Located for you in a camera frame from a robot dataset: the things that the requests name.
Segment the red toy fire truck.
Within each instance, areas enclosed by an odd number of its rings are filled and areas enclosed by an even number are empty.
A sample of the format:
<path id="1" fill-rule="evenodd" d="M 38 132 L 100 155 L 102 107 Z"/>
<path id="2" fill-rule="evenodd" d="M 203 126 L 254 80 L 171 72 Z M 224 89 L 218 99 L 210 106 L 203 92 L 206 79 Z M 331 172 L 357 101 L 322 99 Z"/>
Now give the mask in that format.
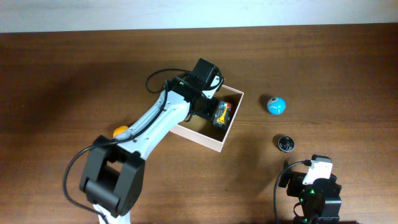
<path id="1" fill-rule="evenodd" d="M 233 105 L 231 103 L 221 101 L 215 111 L 213 117 L 213 126 L 227 130 L 231 123 Z"/>

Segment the beige cardboard box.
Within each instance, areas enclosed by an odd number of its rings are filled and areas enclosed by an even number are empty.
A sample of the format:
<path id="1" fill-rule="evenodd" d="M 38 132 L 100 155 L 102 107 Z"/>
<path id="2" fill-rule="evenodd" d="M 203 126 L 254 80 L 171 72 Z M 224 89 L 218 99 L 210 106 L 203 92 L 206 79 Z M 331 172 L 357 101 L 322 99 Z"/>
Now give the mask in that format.
<path id="1" fill-rule="evenodd" d="M 215 93 L 217 99 L 232 104 L 231 122 L 227 129 L 216 128 L 212 125 L 211 121 L 195 115 L 189 122 L 182 121 L 173 127 L 170 132 L 214 151 L 221 152 L 238 114 L 243 96 L 244 93 L 242 91 L 227 85 L 223 85 Z"/>

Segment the yellow toy dog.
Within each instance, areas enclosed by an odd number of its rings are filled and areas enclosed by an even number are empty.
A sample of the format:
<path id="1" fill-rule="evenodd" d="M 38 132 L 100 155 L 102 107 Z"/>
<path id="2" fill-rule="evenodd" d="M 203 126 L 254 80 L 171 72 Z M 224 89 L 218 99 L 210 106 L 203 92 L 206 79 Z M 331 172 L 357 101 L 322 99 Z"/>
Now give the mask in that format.
<path id="1" fill-rule="evenodd" d="M 113 138 L 115 138 L 117 135 L 124 133 L 126 130 L 128 130 L 128 126 L 120 126 L 118 128 L 116 128 L 113 131 Z"/>

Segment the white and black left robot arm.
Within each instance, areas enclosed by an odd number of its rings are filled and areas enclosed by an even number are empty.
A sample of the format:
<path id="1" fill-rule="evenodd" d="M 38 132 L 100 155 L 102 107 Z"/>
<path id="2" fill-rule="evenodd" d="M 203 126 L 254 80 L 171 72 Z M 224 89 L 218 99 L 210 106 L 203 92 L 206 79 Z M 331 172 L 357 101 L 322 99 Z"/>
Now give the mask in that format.
<path id="1" fill-rule="evenodd" d="M 101 223 L 128 223 L 146 160 L 172 128 L 194 115 L 212 119 L 219 102 L 214 94 L 224 82 L 219 68 L 201 58 L 193 70 L 179 72 L 157 90 L 158 100 L 132 126 L 111 139 L 99 136 L 86 149 L 79 188 Z"/>

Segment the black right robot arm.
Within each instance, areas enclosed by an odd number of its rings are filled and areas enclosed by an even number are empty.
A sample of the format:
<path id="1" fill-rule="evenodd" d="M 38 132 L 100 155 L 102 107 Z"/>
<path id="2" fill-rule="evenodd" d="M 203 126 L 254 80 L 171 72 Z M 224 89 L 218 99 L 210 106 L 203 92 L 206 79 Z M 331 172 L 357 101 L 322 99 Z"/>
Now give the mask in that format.
<path id="1" fill-rule="evenodd" d="M 341 185 L 337 184 L 337 177 L 320 178 L 310 185 L 302 183 L 305 174 L 289 170 L 283 174 L 279 187 L 287 189 L 287 195 L 298 198 L 294 207 L 300 206 L 303 214 L 295 214 L 293 224 L 337 224 L 340 220 Z"/>

